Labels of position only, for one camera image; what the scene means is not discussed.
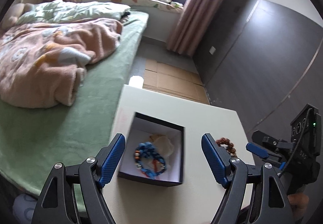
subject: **green bed sheet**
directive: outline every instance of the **green bed sheet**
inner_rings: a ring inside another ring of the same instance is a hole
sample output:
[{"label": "green bed sheet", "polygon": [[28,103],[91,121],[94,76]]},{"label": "green bed sheet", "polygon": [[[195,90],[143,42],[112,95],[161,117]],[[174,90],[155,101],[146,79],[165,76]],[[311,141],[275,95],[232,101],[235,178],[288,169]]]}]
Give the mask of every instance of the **green bed sheet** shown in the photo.
[{"label": "green bed sheet", "polygon": [[120,46],[88,66],[72,107],[25,109],[0,100],[0,173],[7,180],[38,196],[55,163],[79,164],[110,143],[121,90],[147,20],[148,14],[131,12]]}]

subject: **table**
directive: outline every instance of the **table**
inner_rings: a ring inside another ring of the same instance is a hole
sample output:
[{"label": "table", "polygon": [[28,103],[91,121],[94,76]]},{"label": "table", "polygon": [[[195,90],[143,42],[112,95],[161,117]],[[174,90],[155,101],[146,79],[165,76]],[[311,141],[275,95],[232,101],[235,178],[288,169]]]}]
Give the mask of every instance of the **table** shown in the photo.
[{"label": "table", "polygon": [[[134,112],[185,127],[184,183],[161,187],[117,177],[103,189],[103,196],[116,223],[122,224],[204,224],[210,223],[222,200],[218,184],[201,149],[201,137],[229,138],[245,163],[254,164],[246,151],[247,138],[235,111],[125,85],[114,119],[111,136],[127,137]],[[250,202],[248,184],[243,206]]]}]

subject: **human hand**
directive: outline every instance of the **human hand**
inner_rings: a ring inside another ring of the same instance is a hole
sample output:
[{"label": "human hand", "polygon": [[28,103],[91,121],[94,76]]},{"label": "human hand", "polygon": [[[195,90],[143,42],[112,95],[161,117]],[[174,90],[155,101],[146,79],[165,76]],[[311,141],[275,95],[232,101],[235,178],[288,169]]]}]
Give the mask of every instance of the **human hand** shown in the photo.
[{"label": "human hand", "polygon": [[295,193],[288,195],[288,200],[292,206],[293,215],[296,220],[302,218],[306,212],[309,197],[304,193]]}]

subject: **metal screw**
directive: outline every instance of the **metal screw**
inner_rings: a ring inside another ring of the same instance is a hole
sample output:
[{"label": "metal screw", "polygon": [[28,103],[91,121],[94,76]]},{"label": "metal screw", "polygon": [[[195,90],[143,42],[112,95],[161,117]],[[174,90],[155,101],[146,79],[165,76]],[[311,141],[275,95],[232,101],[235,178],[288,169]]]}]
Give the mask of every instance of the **metal screw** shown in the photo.
[{"label": "metal screw", "polygon": [[271,169],[273,166],[271,165],[271,163],[265,163],[264,167],[268,168],[268,169]]},{"label": "metal screw", "polygon": [[95,158],[93,156],[89,157],[86,162],[89,164],[92,164],[95,161]]},{"label": "metal screw", "polygon": [[55,164],[55,166],[54,166],[54,168],[56,168],[56,169],[59,169],[59,168],[61,168],[63,165],[62,165],[62,163],[56,163]]},{"label": "metal screw", "polygon": [[231,158],[231,161],[232,161],[233,163],[236,163],[236,164],[240,163],[240,159],[239,159],[239,158],[237,158],[237,157],[233,157],[233,158]]}]

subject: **pink blanket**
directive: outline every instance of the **pink blanket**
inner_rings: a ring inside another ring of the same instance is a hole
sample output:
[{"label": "pink blanket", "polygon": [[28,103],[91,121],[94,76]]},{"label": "pink blanket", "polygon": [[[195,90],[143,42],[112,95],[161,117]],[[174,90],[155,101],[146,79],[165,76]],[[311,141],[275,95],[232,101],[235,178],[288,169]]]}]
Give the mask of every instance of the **pink blanket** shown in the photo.
[{"label": "pink blanket", "polygon": [[24,24],[0,40],[0,97],[18,107],[70,106],[85,65],[109,56],[122,25],[113,19],[71,24]]}]

